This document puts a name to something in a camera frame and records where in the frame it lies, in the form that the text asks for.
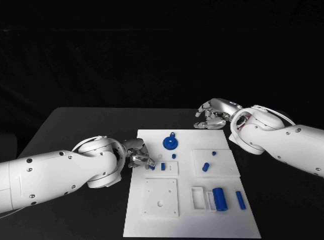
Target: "gray table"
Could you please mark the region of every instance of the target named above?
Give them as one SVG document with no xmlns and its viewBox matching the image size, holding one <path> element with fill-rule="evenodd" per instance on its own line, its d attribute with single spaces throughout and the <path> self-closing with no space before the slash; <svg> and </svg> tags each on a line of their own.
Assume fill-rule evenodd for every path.
<svg viewBox="0 0 324 240">
<path fill-rule="evenodd" d="M 193 129 L 201 121 L 195 113 L 195 109 L 58 108 L 19 157 L 71 151 L 98 135 L 121 141 L 136 138 L 139 129 Z M 228 137 L 230 127 L 224 132 Z M 228 144 L 263 238 L 323 235 L 322 178 L 276 161 L 267 153 L 257 156 L 231 141 Z M 0 219 L 0 239 L 121 239 L 131 172 L 124 167 L 123 180 L 111 187 L 91 189 L 85 184 L 72 194 Z"/>
</svg>

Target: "blue object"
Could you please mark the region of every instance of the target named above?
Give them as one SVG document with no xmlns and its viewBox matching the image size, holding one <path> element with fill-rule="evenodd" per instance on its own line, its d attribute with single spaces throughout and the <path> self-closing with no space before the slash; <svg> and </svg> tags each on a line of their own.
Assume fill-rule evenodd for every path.
<svg viewBox="0 0 324 240">
<path fill-rule="evenodd" d="M 205 172 L 208 171 L 209 166 L 211 166 L 211 164 L 206 162 L 206 163 L 204 164 L 204 171 L 205 171 Z"/>
<path fill-rule="evenodd" d="M 166 149 L 173 150 L 179 146 L 179 141 L 176 139 L 176 134 L 175 132 L 170 133 L 170 136 L 168 136 L 163 140 L 163 146 Z"/>
<path fill-rule="evenodd" d="M 245 202 L 244 202 L 242 193 L 241 193 L 241 191 L 237 191 L 235 193 L 237 193 L 237 197 L 238 197 L 238 201 L 240 201 L 240 208 L 241 208 L 241 210 L 245 210 L 247 206 L 245 206 Z"/>
<path fill-rule="evenodd" d="M 215 200 L 215 205 L 217 205 L 217 210 L 218 211 L 227 211 L 228 208 L 228 203 L 227 203 L 227 198 L 225 198 L 225 193 L 224 189 L 221 187 L 215 188 L 212 190 L 214 193 L 214 200 Z"/>
</svg>

